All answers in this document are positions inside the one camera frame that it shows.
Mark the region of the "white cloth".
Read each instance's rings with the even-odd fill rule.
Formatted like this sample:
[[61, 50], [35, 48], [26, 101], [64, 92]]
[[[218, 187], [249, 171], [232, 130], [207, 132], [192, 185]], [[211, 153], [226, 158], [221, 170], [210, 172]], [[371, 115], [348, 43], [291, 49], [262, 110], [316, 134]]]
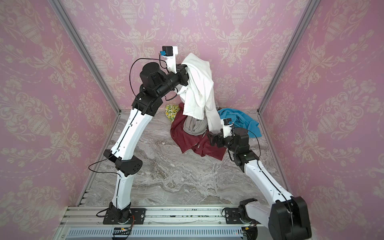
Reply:
[[222, 125], [216, 108], [210, 63], [190, 53], [182, 64], [187, 66], [189, 75], [188, 85], [178, 91], [178, 95], [184, 103], [183, 114], [197, 120], [206, 118], [209, 131], [219, 133]]

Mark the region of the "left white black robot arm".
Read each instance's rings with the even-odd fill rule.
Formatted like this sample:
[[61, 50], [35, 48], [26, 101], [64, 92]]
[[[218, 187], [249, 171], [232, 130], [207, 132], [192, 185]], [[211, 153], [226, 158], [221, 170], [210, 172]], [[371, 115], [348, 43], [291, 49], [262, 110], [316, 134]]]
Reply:
[[187, 86], [189, 75], [186, 65], [176, 65], [175, 71], [165, 73], [158, 63], [143, 66], [140, 73], [142, 85], [132, 104], [127, 124], [120, 137], [104, 156], [115, 164], [117, 184], [113, 200], [107, 209], [106, 219], [125, 224], [132, 218], [131, 190], [136, 173], [143, 162], [134, 156], [134, 150], [148, 123], [163, 104], [163, 97], [176, 90], [179, 85]]

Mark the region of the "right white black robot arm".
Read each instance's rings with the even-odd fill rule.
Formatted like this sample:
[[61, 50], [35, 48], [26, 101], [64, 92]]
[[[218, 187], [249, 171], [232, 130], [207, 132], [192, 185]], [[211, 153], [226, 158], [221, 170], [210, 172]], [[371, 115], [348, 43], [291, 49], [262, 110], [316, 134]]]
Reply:
[[254, 198], [241, 201], [238, 211], [244, 223], [267, 227], [274, 240], [312, 237], [307, 203], [285, 190], [266, 170], [250, 148], [248, 130], [224, 128], [219, 134], [208, 133], [208, 139], [212, 146], [228, 150], [231, 160], [254, 182], [268, 202], [264, 206]]

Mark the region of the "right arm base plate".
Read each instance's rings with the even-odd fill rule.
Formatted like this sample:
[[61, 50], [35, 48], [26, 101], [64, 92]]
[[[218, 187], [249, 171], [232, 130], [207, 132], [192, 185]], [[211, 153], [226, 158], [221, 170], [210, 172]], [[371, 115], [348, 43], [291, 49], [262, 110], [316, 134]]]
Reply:
[[244, 224], [254, 226], [257, 223], [255, 220], [246, 220], [245, 215], [243, 215], [238, 208], [223, 208], [221, 214], [222, 217], [225, 218], [227, 225]]

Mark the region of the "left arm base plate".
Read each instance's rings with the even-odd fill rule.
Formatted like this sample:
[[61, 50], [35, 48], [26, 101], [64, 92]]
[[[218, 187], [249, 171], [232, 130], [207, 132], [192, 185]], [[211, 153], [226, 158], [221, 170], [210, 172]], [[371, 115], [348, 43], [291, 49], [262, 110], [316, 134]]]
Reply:
[[143, 225], [146, 217], [145, 208], [130, 208], [126, 211], [108, 209], [103, 220], [104, 225]]

